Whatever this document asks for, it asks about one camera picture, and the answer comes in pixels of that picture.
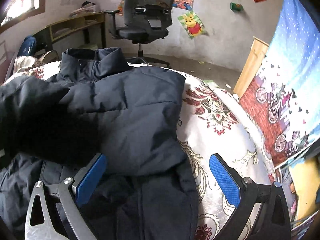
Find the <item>winnie pooh poster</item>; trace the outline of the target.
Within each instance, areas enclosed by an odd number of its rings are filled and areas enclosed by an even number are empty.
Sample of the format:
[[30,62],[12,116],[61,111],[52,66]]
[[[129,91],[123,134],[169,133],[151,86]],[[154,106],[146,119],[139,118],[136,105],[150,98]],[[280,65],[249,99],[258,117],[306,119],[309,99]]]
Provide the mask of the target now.
[[185,29],[190,39],[193,39],[199,35],[207,35],[207,31],[194,11],[186,12],[177,17],[178,21]]

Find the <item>wooden desk shelf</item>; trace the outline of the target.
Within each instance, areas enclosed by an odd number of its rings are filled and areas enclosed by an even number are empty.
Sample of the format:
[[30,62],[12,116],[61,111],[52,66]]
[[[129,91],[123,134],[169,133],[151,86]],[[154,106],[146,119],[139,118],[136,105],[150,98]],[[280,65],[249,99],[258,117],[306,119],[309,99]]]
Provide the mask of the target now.
[[100,27],[101,45],[106,47],[106,28],[105,28],[105,13],[92,12],[84,13],[78,16],[70,17],[58,22],[54,22],[45,26],[40,31],[36,32],[33,37],[36,39],[35,53],[39,51],[53,50],[53,44],[57,41],[66,38],[78,31],[82,31],[85,44],[89,44],[90,35],[89,27],[98,25]]

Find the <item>wooden door frame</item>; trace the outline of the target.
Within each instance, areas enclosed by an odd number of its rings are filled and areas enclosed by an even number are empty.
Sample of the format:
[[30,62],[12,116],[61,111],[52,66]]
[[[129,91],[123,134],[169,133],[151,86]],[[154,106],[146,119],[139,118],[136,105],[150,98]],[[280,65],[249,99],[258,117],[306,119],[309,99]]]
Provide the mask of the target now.
[[247,57],[246,63],[241,71],[241,74],[237,80],[237,83],[233,89],[233,92],[241,98],[253,78],[255,77],[257,71],[259,70],[263,59],[269,49],[269,44],[262,41],[257,37],[253,37],[253,43],[249,55]]

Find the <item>colourful cartoon poster left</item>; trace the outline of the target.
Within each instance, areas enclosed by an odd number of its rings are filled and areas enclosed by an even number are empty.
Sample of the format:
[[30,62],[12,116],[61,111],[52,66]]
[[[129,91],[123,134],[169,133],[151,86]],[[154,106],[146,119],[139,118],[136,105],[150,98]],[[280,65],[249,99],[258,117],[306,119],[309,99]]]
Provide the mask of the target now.
[[121,0],[121,2],[118,5],[118,10],[119,10],[118,15],[120,16],[123,16],[124,3],[125,3],[125,0]]

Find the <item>window with brown frame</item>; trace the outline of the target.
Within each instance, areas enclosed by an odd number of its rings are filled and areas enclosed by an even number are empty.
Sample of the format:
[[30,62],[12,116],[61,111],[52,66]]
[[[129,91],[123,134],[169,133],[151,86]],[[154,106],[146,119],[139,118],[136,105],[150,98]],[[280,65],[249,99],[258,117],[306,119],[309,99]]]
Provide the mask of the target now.
[[46,0],[8,0],[1,7],[1,34],[23,20],[45,12]]

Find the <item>green hanging box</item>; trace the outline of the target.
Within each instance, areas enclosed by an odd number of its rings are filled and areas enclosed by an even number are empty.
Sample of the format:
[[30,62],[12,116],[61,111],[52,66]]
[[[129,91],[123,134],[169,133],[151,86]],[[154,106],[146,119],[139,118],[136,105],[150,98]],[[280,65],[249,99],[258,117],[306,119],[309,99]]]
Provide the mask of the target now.
[[233,12],[241,12],[241,11],[244,10],[244,7],[243,7],[241,4],[239,4],[239,3],[231,2],[231,3],[230,3],[230,9],[231,9],[231,11],[233,11]]

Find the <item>black mesh office chair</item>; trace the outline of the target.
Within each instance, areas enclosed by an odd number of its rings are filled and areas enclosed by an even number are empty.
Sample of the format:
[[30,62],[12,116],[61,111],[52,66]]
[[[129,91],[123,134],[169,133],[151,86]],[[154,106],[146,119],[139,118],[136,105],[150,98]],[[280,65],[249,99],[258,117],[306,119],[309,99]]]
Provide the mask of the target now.
[[170,68],[170,63],[143,55],[143,45],[168,36],[172,25],[171,11],[174,0],[125,0],[123,5],[124,26],[116,26],[119,10],[106,10],[110,16],[109,33],[115,40],[130,40],[139,45],[136,57],[128,57],[129,63],[157,63]]

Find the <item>blue patterned door curtain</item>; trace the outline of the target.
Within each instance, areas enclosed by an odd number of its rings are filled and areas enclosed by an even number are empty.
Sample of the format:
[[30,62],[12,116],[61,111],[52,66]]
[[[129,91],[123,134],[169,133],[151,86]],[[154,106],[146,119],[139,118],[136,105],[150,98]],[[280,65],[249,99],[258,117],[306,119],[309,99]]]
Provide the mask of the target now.
[[274,166],[319,139],[319,30],[299,0],[283,0],[271,44],[240,105]]

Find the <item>blue backpack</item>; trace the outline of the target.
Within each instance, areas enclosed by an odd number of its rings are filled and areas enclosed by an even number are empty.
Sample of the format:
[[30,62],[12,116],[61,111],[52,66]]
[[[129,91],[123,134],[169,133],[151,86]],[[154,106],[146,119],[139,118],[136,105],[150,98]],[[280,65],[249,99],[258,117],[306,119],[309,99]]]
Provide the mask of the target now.
[[37,46],[36,38],[29,35],[22,42],[17,56],[34,56]]

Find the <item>dark navy padded jacket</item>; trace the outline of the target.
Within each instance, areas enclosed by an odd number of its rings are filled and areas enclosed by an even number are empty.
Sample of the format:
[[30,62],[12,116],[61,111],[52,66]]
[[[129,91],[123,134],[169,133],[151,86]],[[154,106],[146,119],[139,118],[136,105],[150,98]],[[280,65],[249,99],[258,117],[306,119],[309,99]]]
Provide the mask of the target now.
[[192,239],[198,194],[177,140],[183,75],[132,67],[120,48],[67,49],[48,80],[1,86],[1,219],[24,239],[37,181],[57,184],[98,153],[106,171],[80,207],[99,239]]

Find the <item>floral white bed quilt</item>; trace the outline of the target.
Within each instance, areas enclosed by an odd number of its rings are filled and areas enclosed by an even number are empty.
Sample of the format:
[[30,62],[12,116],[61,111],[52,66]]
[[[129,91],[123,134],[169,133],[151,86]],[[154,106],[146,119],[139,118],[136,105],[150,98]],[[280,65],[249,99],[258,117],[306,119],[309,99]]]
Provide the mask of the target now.
[[181,75],[185,85],[176,133],[189,158],[198,194],[197,226],[192,239],[213,239],[227,223],[234,206],[209,168],[210,156],[218,153],[229,166],[257,183],[269,183],[271,170],[237,117],[237,108],[226,105],[229,96],[191,75]]

